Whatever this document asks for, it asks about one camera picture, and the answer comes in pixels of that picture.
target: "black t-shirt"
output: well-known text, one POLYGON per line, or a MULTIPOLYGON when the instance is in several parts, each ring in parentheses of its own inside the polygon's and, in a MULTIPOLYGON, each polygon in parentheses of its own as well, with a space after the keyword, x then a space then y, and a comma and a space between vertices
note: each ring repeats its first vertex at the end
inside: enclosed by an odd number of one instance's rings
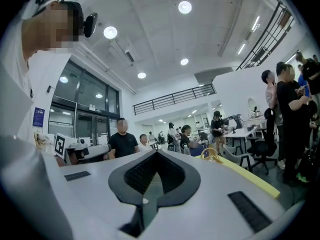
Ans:
POLYGON ((320 66, 315 63, 315 61, 311 58, 307 59, 307 63, 302 65, 302 76, 303 79, 306 80, 310 86, 310 93, 312 95, 320 93, 320 75, 316 77, 314 80, 310 80, 315 73, 320 71, 320 66))
POLYGON ((111 136, 108 143, 112 149, 115 149, 115 158, 121 158, 135 153, 135 147, 138 146, 136 137, 130 133, 120 135, 118 132, 111 136))
POLYGON ((290 84, 278 82, 276 84, 276 96, 283 117, 283 127, 287 130, 293 130, 291 133, 297 134, 297 131, 304 131, 309 127, 309 116, 306 105, 296 111, 291 110, 289 103, 298 100, 298 95, 290 84))
POLYGON ((188 144, 190 143, 190 139, 182 134, 181 140, 180 140, 180 148, 181 150, 184 150, 184 144, 186 144, 188 146, 188 144))
POLYGON ((224 123, 223 123, 221 118, 219 118, 218 120, 212 119, 212 121, 211 121, 211 129, 212 129, 212 134, 213 134, 214 137, 219 137, 219 136, 222 135, 221 132, 218 132, 218 131, 216 131, 214 129, 218 130, 219 128, 222 128, 223 124, 224 123))

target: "blue sign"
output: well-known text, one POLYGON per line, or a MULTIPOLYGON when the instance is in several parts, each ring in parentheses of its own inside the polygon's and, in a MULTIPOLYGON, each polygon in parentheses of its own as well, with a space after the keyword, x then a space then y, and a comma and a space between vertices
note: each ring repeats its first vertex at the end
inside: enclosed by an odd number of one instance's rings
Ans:
POLYGON ((44 127, 44 117, 45 117, 45 110, 42 108, 36 107, 34 109, 32 125, 35 127, 44 127))

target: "fluorescent light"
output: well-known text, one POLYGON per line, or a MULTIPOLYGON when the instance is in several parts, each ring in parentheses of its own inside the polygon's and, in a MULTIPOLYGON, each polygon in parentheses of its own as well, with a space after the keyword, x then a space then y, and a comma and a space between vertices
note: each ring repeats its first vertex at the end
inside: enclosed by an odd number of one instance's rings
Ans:
POLYGON ((103 31, 103 35, 107 39, 114 39, 117 36, 117 34, 118 31, 114 26, 107 26, 103 31))
POLYGON ((258 23, 259 18, 260 18, 260 16, 256 17, 256 20, 255 20, 255 22, 254 22, 253 27, 252 27, 251 30, 255 30, 255 27, 256 27, 256 25, 257 25, 257 23, 258 23))
POLYGON ((146 73, 141 72, 138 74, 138 78, 140 79, 144 79, 145 77, 146 77, 146 73))
POLYGON ((182 14, 188 14, 192 10, 192 5, 188 1, 182 1, 178 5, 178 9, 182 14))
POLYGON ((61 83, 68 83, 68 78, 66 78, 65 76, 61 76, 59 80, 61 83))
POLYGON ((238 55, 241 53, 241 51, 242 51, 242 49, 245 47, 245 43, 241 46, 241 48, 240 48, 240 50, 239 50, 239 52, 238 52, 238 55))
POLYGON ((180 61, 180 64, 181 64, 182 66, 185 66, 185 65, 188 64, 188 62, 189 62, 189 60, 188 60, 187 58, 183 58, 183 59, 180 61))

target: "gray floor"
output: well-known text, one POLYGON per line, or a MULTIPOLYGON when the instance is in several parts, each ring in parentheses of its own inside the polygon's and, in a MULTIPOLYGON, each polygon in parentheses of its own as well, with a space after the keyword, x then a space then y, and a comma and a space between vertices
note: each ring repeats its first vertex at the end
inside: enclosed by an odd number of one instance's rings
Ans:
MULTIPOLYGON (((246 142, 247 149, 251 146, 250 141, 246 142)), ((162 145, 163 150, 167 150, 168 145, 164 144, 162 145)), ((278 157, 278 148, 275 151, 272 158, 278 157)), ((280 196, 278 197, 278 201, 282 204, 282 206, 287 210, 289 209, 294 203, 296 203, 298 200, 303 199, 307 188, 303 186, 297 186, 297 187, 290 187, 284 183, 282 183, 282 173, 283 171, 279 169, 277 165, 275 165, 274 162, 270 161, 267 162, 267 166, 269 168, 269 174, 265 175, 265 168, 262 164, 257 165, 253 168, 253 173, 275 187, 277 190, 280 191, 280 196)), ((162 189, 162 183, 161 179, 158 174, 156 174, 152 180, 152 183, 150 184, 149 188, 147 189, 146 193, 144 194, 144 198, 149 200, 148 204, 145 204, 143 206, 143 217, 144 217, 144 226, 147 227, 152 219, 157 214, 157 198, 162 196, 163 189, 162 189)))

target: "metal railing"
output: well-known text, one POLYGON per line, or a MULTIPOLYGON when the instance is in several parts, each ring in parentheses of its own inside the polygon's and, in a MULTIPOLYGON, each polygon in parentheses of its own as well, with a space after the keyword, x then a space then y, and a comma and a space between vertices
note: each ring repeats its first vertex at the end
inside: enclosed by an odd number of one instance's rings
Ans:
POLYGON ((170 105, 175 105, 181 102, 194 100, 200 97, 216 94, 212 84, 206 84, 187 90, 178 91, 159 98, 148 100, 136 105, 133 105, 134 114, 138 115, 152 110, 161 109, 170 105))
POLYGON ((260 66, 288 34, 293 21, 287 8, 279 2, 260 38, 236 70, 260 66), (281 26, 279 21, 285 14, 289 18, 285 26, 281 26))

